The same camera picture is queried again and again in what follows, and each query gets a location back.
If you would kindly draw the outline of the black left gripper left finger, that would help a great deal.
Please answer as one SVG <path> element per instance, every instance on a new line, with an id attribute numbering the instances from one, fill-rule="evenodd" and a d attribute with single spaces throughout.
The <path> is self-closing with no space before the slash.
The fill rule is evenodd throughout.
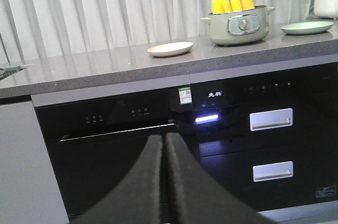
<path id="1" fill-rule="evenodd" d="M 160 223 L 163 140 L 151 135 L 119 184 L 74 223 Z"/>

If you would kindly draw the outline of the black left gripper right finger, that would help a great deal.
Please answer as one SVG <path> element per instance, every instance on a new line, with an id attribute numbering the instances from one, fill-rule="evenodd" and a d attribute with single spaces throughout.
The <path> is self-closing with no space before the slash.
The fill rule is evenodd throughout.
<path id="1" fill-rule="evenodd" d="M 165 159 L 173 223 L 272 223 L 223 188 L 195 159 L 180 134 L 166 135 Z"/>

